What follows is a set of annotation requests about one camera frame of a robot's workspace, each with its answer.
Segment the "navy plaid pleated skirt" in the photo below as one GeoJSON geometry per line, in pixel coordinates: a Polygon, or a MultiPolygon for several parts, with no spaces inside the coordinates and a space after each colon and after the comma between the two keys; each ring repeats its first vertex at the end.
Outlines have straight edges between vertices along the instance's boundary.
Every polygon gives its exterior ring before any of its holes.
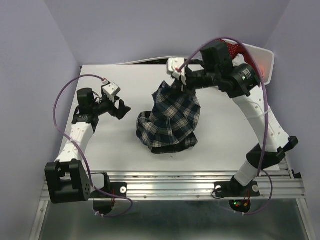
{"type": "Polygon", "coordinates": [[[163,81],[152,94],[153,108],[136,120],[136,136],[153,154],[179,153],[193,148],[201,106],[195,94],[163,81]]]}

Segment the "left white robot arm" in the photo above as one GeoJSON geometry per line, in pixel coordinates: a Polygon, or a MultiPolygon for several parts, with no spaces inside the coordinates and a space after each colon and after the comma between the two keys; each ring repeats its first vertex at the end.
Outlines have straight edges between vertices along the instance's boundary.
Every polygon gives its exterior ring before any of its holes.
{"type": "Polygon", "coordinates": [[[45,166],[50,200],[54,204],[87,201],[92,191],[90,175],[85,170],[84,153],[96,132],[99,117],[105,113],[121,120],[131,110],[118,97],[120,87],[111,82],[102,86],[95,98],[91,88],[77,91],[78,105],[73,114],[70,135],[54,162],[45,166]]]}

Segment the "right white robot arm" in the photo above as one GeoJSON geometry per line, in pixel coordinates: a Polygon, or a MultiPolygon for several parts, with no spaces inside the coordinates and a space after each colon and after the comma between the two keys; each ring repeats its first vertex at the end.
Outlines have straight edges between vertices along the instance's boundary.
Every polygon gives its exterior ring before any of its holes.
{"type": "Polygon", "coordinates": [[[259,68],[242,44],[219,39],[205,44],[198,52],[202,70],[191,71],[189,62],[179,58],[168,63],[167,71],[181,82],[182,90],[218,87],[246,117],[258,144],[247,153],[246,161],[229,183],[233,194],[242,195],[260,171],[279,164],[299,141],[288,135],[276,119],[259,68]]]}

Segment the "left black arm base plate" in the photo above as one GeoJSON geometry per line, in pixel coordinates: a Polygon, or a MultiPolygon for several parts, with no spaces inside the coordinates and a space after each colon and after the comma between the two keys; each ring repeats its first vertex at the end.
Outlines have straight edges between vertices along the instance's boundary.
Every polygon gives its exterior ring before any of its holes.
{"type": "Polygon", "coordinates": [[[124,215],[128,184],[121,180],[111,181],[106,172],[94,172],[91,174],[94,186],[91,187],[90,199],[93,200],[92,208],[96,216],[112,218],[124,215]]]}

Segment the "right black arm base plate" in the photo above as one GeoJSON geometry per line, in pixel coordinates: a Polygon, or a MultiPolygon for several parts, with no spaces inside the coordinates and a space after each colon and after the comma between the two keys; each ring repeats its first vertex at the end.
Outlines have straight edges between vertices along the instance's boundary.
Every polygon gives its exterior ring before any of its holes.
{"type": "Polygon", "coordinates": [[[216,200],[230,198],[229,206],[236,213],[247,214],[251,209],[251,198],[259,197],[258,183],[252,180],[247,186],[242,186],[234,177],[229,181],[216,181],[211,196],[216,200]]]}

